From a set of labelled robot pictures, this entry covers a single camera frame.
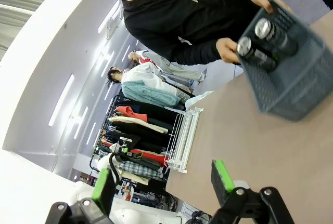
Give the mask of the ceiling light strip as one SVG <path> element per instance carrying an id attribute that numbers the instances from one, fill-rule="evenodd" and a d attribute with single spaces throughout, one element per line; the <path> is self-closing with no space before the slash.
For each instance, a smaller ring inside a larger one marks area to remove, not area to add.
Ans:
<path id="1" fill-rule="evenodd" d="M 85 110 L 84 110 L 82 116 L 79 118 L 79 121 L 78 121 L 78 127 L 77 127 L 76 132 L 75 132 L 74 137 L 73 137 L 74 139 L 77 139 L 77 137 L 78 137 L 78 135 L 79 135 L 79 132 L 80 132 L 81 126 L 82 126 L 82 124 L 83 124 L 83 121 L 84 121 L 84 119 L 85 119 L 85 116 L 86 116 L 87 112 L 88 112 L 88 107 L 85 107 Z"/>
<path id="2" fill-rule="evenodd" d="M 56 118 L 59 114 L 61 106 L 62 106 L 62 104 L 63 104 L 63 102 L 64 102 L 64 100 L 67 96 L 67 93 L 68 93 L 73 81 L 74 81 L 74 74 L 71 74 L 67 83 L 66 83 L 66 85 L 65 85 L 65 87 L 64 87 L 64 89 L 63 89 L 63 91 L 62 91 L 62 93 L 61 93 L 61 95 L 60 95 L 60 97 L 59 97 L 59 99 L 58 99 L 58 101 L 57 101 L 57 103 L 56 103 L 56 105 L 55 105 L 53 113 L 52 113 L 52 115 L 49 119 L 49 122 L 48 122 L 49 127 L 52 127 L 54 125 L 54 122 L 55 122 L 55 120 L 56 120 Z"/>
<path id="3" fill-rule="evenodd" d="M 107 15 L 105 16 L 104 20 L 101 22 L 101 24 L 98 27 L 98 33 L 101 33 L 104 27 L 107 25 L 108 21 L 114 20 L 117 15 L 119 14 L 121 10 L 121 2 L 118 0 L 115 2 L 115 4 L 111 7 Z"/>

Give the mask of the bald mannequin beige trousers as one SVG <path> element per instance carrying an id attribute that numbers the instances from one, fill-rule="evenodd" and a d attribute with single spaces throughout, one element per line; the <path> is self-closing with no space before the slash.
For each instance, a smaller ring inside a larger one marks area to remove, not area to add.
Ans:
<path id="1" fill-rule="evenodd" d="M 161 71 L 163 75 L 168 76 L 171 80 L 174 81 L 197 81 L 200 83 L 203 82 L 206 78 L 206 72 L 185 70 L 176 65 L 173 65 L 169 60 L 153 51 L 132 51 L 129 53 L 128 57 L 130 60 L 133 60 L 139 64 L 152 63 Z"/>

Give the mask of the black drink can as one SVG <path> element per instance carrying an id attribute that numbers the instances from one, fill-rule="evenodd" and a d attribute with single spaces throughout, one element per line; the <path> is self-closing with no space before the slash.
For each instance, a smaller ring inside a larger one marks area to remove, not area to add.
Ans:
<path id="1" fill-rule="evenodd" d="M 237 43 L 237 55 L 240 59 L 247 60 L 249 63 L 269 72 L 275 70 L 278 66 L 278 61 L 248 36 L 243 36 L 239 39 Z"/>
<path id="2" fill-rule="evenodd" d="M 292 56 L 297 52 L 297 42 L 291 39 L 286 31 L 273 21 L 261 18 L 254 27 L 255 35 L 275 46 L 285 55 Z"/>

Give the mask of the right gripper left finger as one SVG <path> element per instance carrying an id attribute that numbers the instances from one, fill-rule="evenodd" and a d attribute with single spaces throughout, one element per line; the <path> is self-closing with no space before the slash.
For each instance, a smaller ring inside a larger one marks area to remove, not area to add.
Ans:
<path id="1" fill-rule="evenodd" d="M 114 176 L 104 168 L 95 183 L 91 197 L 76 201 L 54 203 L 45 224 L 114 224 L 109 215 L 116 190 Z"/>

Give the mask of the plaid garment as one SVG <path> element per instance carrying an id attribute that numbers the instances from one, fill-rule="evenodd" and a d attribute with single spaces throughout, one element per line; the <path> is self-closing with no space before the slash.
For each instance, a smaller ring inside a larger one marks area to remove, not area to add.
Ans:
<path id="1" fill-rule="evenodd" d="M 129 172 L 141 177 L 149 177 L 149 178 L 161 177 L 161 172 L 159 171 L 159 169 L 153 170 L 147 166 L 131 161 L 120 162 L 119 164 L 116 165 L 116 168 L 120 169 L 121 171 Z"/>

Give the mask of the person's right forearm black sleeve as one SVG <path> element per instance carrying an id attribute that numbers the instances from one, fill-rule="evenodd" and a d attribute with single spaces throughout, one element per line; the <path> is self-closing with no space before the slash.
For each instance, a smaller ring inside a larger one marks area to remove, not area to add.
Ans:
<path id="1" fill-rule="evenodd" d="M 221 58 L 216 48 L 216 43 L 216 39 L 197 45 L 179 43 L 171 50 L 169 55 L 170 61 L 182 65 L 197 65 L 215 62 Z"/>

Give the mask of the black haired mannequin white shirt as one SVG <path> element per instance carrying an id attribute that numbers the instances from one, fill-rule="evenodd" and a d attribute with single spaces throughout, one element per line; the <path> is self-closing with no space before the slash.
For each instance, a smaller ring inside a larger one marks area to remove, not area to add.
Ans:
<path id="1" fill-rule="evenodd" d="M 111 67 L 107 73 L 108 83 L 120 84 L 123 82 L 143 81 L 146 86 L 153 87 L 176 95 L 180 103 L 173 109 L 179 109 L 181 105 L 190 99 L 190 95 L 179 88 L 165 82 L 161 72 L 152 63 L 143 63 L 122 72 L 119 68 Z"/>

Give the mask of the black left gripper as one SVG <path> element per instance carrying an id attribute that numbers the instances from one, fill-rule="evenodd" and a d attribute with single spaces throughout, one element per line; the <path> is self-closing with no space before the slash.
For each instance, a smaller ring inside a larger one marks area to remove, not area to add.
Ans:
<path id="1" fill-rule="evenodd" d="M 130 159 L 135 159 L 139 160 L 143 157 L 143 153 L 135 153 L 132 151 L 133 148 L 133 141 L 132 144 L 129 147 L 121 147 L 118 143 L 115 148 L 115 157 L 117 160 L 130 160 Z"/>

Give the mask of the teal fuzzy garment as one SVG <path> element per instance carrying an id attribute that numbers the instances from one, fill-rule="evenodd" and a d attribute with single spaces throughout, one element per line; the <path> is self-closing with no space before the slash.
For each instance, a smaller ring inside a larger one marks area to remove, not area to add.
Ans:
<path id="1" fill-rule="evenodd" d="M 123 94 L 132 100 L 152 104 L 158 107 L 174 108 L 180 103 L 180 98 L 166 91 L 146 86 L 143 81 L 123 82 Z"/>

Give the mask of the orange red garment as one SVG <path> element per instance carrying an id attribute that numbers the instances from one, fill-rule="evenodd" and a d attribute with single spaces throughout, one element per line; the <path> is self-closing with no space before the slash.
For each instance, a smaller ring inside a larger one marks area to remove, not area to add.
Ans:
<path id="1" fill-rule="evenodd" d="M 146 123 L 148 122 L 146 114 L 135 113 L 130 106 L 118 106 L 116 111 L 122 113 L 123 116 L 136 118 Z"/>

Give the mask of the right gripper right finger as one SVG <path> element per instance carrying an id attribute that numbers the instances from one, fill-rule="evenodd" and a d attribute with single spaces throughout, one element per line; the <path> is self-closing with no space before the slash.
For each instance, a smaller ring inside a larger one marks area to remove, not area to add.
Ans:
<path id="1" fill-rule="evenodd" d="M 295 224 L 276 188 L 265 187 L 254 192 L 235 186 L 221 160 L 211 163 L 211 183 L 220 208 L 208 224 L 239 224 L 244 218 L 254 224 Z"/>

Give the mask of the clothes rack dark garments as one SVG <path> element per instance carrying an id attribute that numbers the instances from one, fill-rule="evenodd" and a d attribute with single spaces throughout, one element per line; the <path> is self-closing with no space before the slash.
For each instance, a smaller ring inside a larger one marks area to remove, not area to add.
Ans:
<path id="1" fill-rule="evenodd" d="M 135 113 L 146 114 L 148 122 L 146 123 L 136 118 L 123 116 L 122 113 L 116 111 L 118 106 L 130 106 Z M 107 111 L 102 129 L 97 136 L 97 143 L 94 145 L 95 151 L 93 159 L 97 162 L 108 155 L 110 153 L 109 147 L 112 144 L 118 143 L 120 137 L 132 139 L 134 145 L 133 149 L 163 154 L 165 156 L 170 140 L 170 133 L 177 115 L 178 112 L 174 110 L 134 101 L 122 95 L 115 96 Z M 111 154 L 109 164 L 110 167 L 115 167 L 121 178 L 143 185 L 148 185 L 150 182 L 166 181 L 166 165 L 165 167 L 147 165 L 147 167 L 153 170 L 159 169 L 161 172 L 160 178 L 141 177 L 116 168 L 116 165 L 119 163 L 116 161 L 115 153 L 114 151 Z M 91 164 L 90 167 L 93 171 L 97 173 L 100 172 L 95 165 Z"/>

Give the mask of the gray plastic lattice basket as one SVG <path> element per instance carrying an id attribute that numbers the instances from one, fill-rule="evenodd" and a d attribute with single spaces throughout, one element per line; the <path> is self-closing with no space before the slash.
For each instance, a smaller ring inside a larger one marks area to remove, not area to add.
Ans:
<path id="1" fill-rule="evenodd" d="M 333 52 L 319 35 L 291 12 L 273 0 L 270 3 L 273 13 L 260 9 L 241 37 L 248 36 L 267 50 L 278 61 L 277 68 L 269 72 L 239 59 L 258 108 L 298 121 L 333 92 Z M 261 18 L 273 21 L 297 42 L 294 55 L 283 54 L 255 35 L 254 27 Z"/>

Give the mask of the person's right hand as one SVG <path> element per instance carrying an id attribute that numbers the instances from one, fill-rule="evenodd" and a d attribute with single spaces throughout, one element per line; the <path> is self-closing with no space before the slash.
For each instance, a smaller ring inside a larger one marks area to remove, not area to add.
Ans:
<path id="1" fill-rule="evenodd" d="M 240 65 L 236 42 L 230 38 L 220 38 L 216 41 L 216 49 L 224 62 Z"/>

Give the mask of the person in black jacket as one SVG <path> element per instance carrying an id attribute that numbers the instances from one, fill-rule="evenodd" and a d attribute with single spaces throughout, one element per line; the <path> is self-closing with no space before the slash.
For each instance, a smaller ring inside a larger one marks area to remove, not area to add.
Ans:
<path id="1" fill-rule="evenodd" d="M 237 43 L 261 8 L 251 0 L 120 0 L 127 30 L 167 58 L 179 43 Z"/>

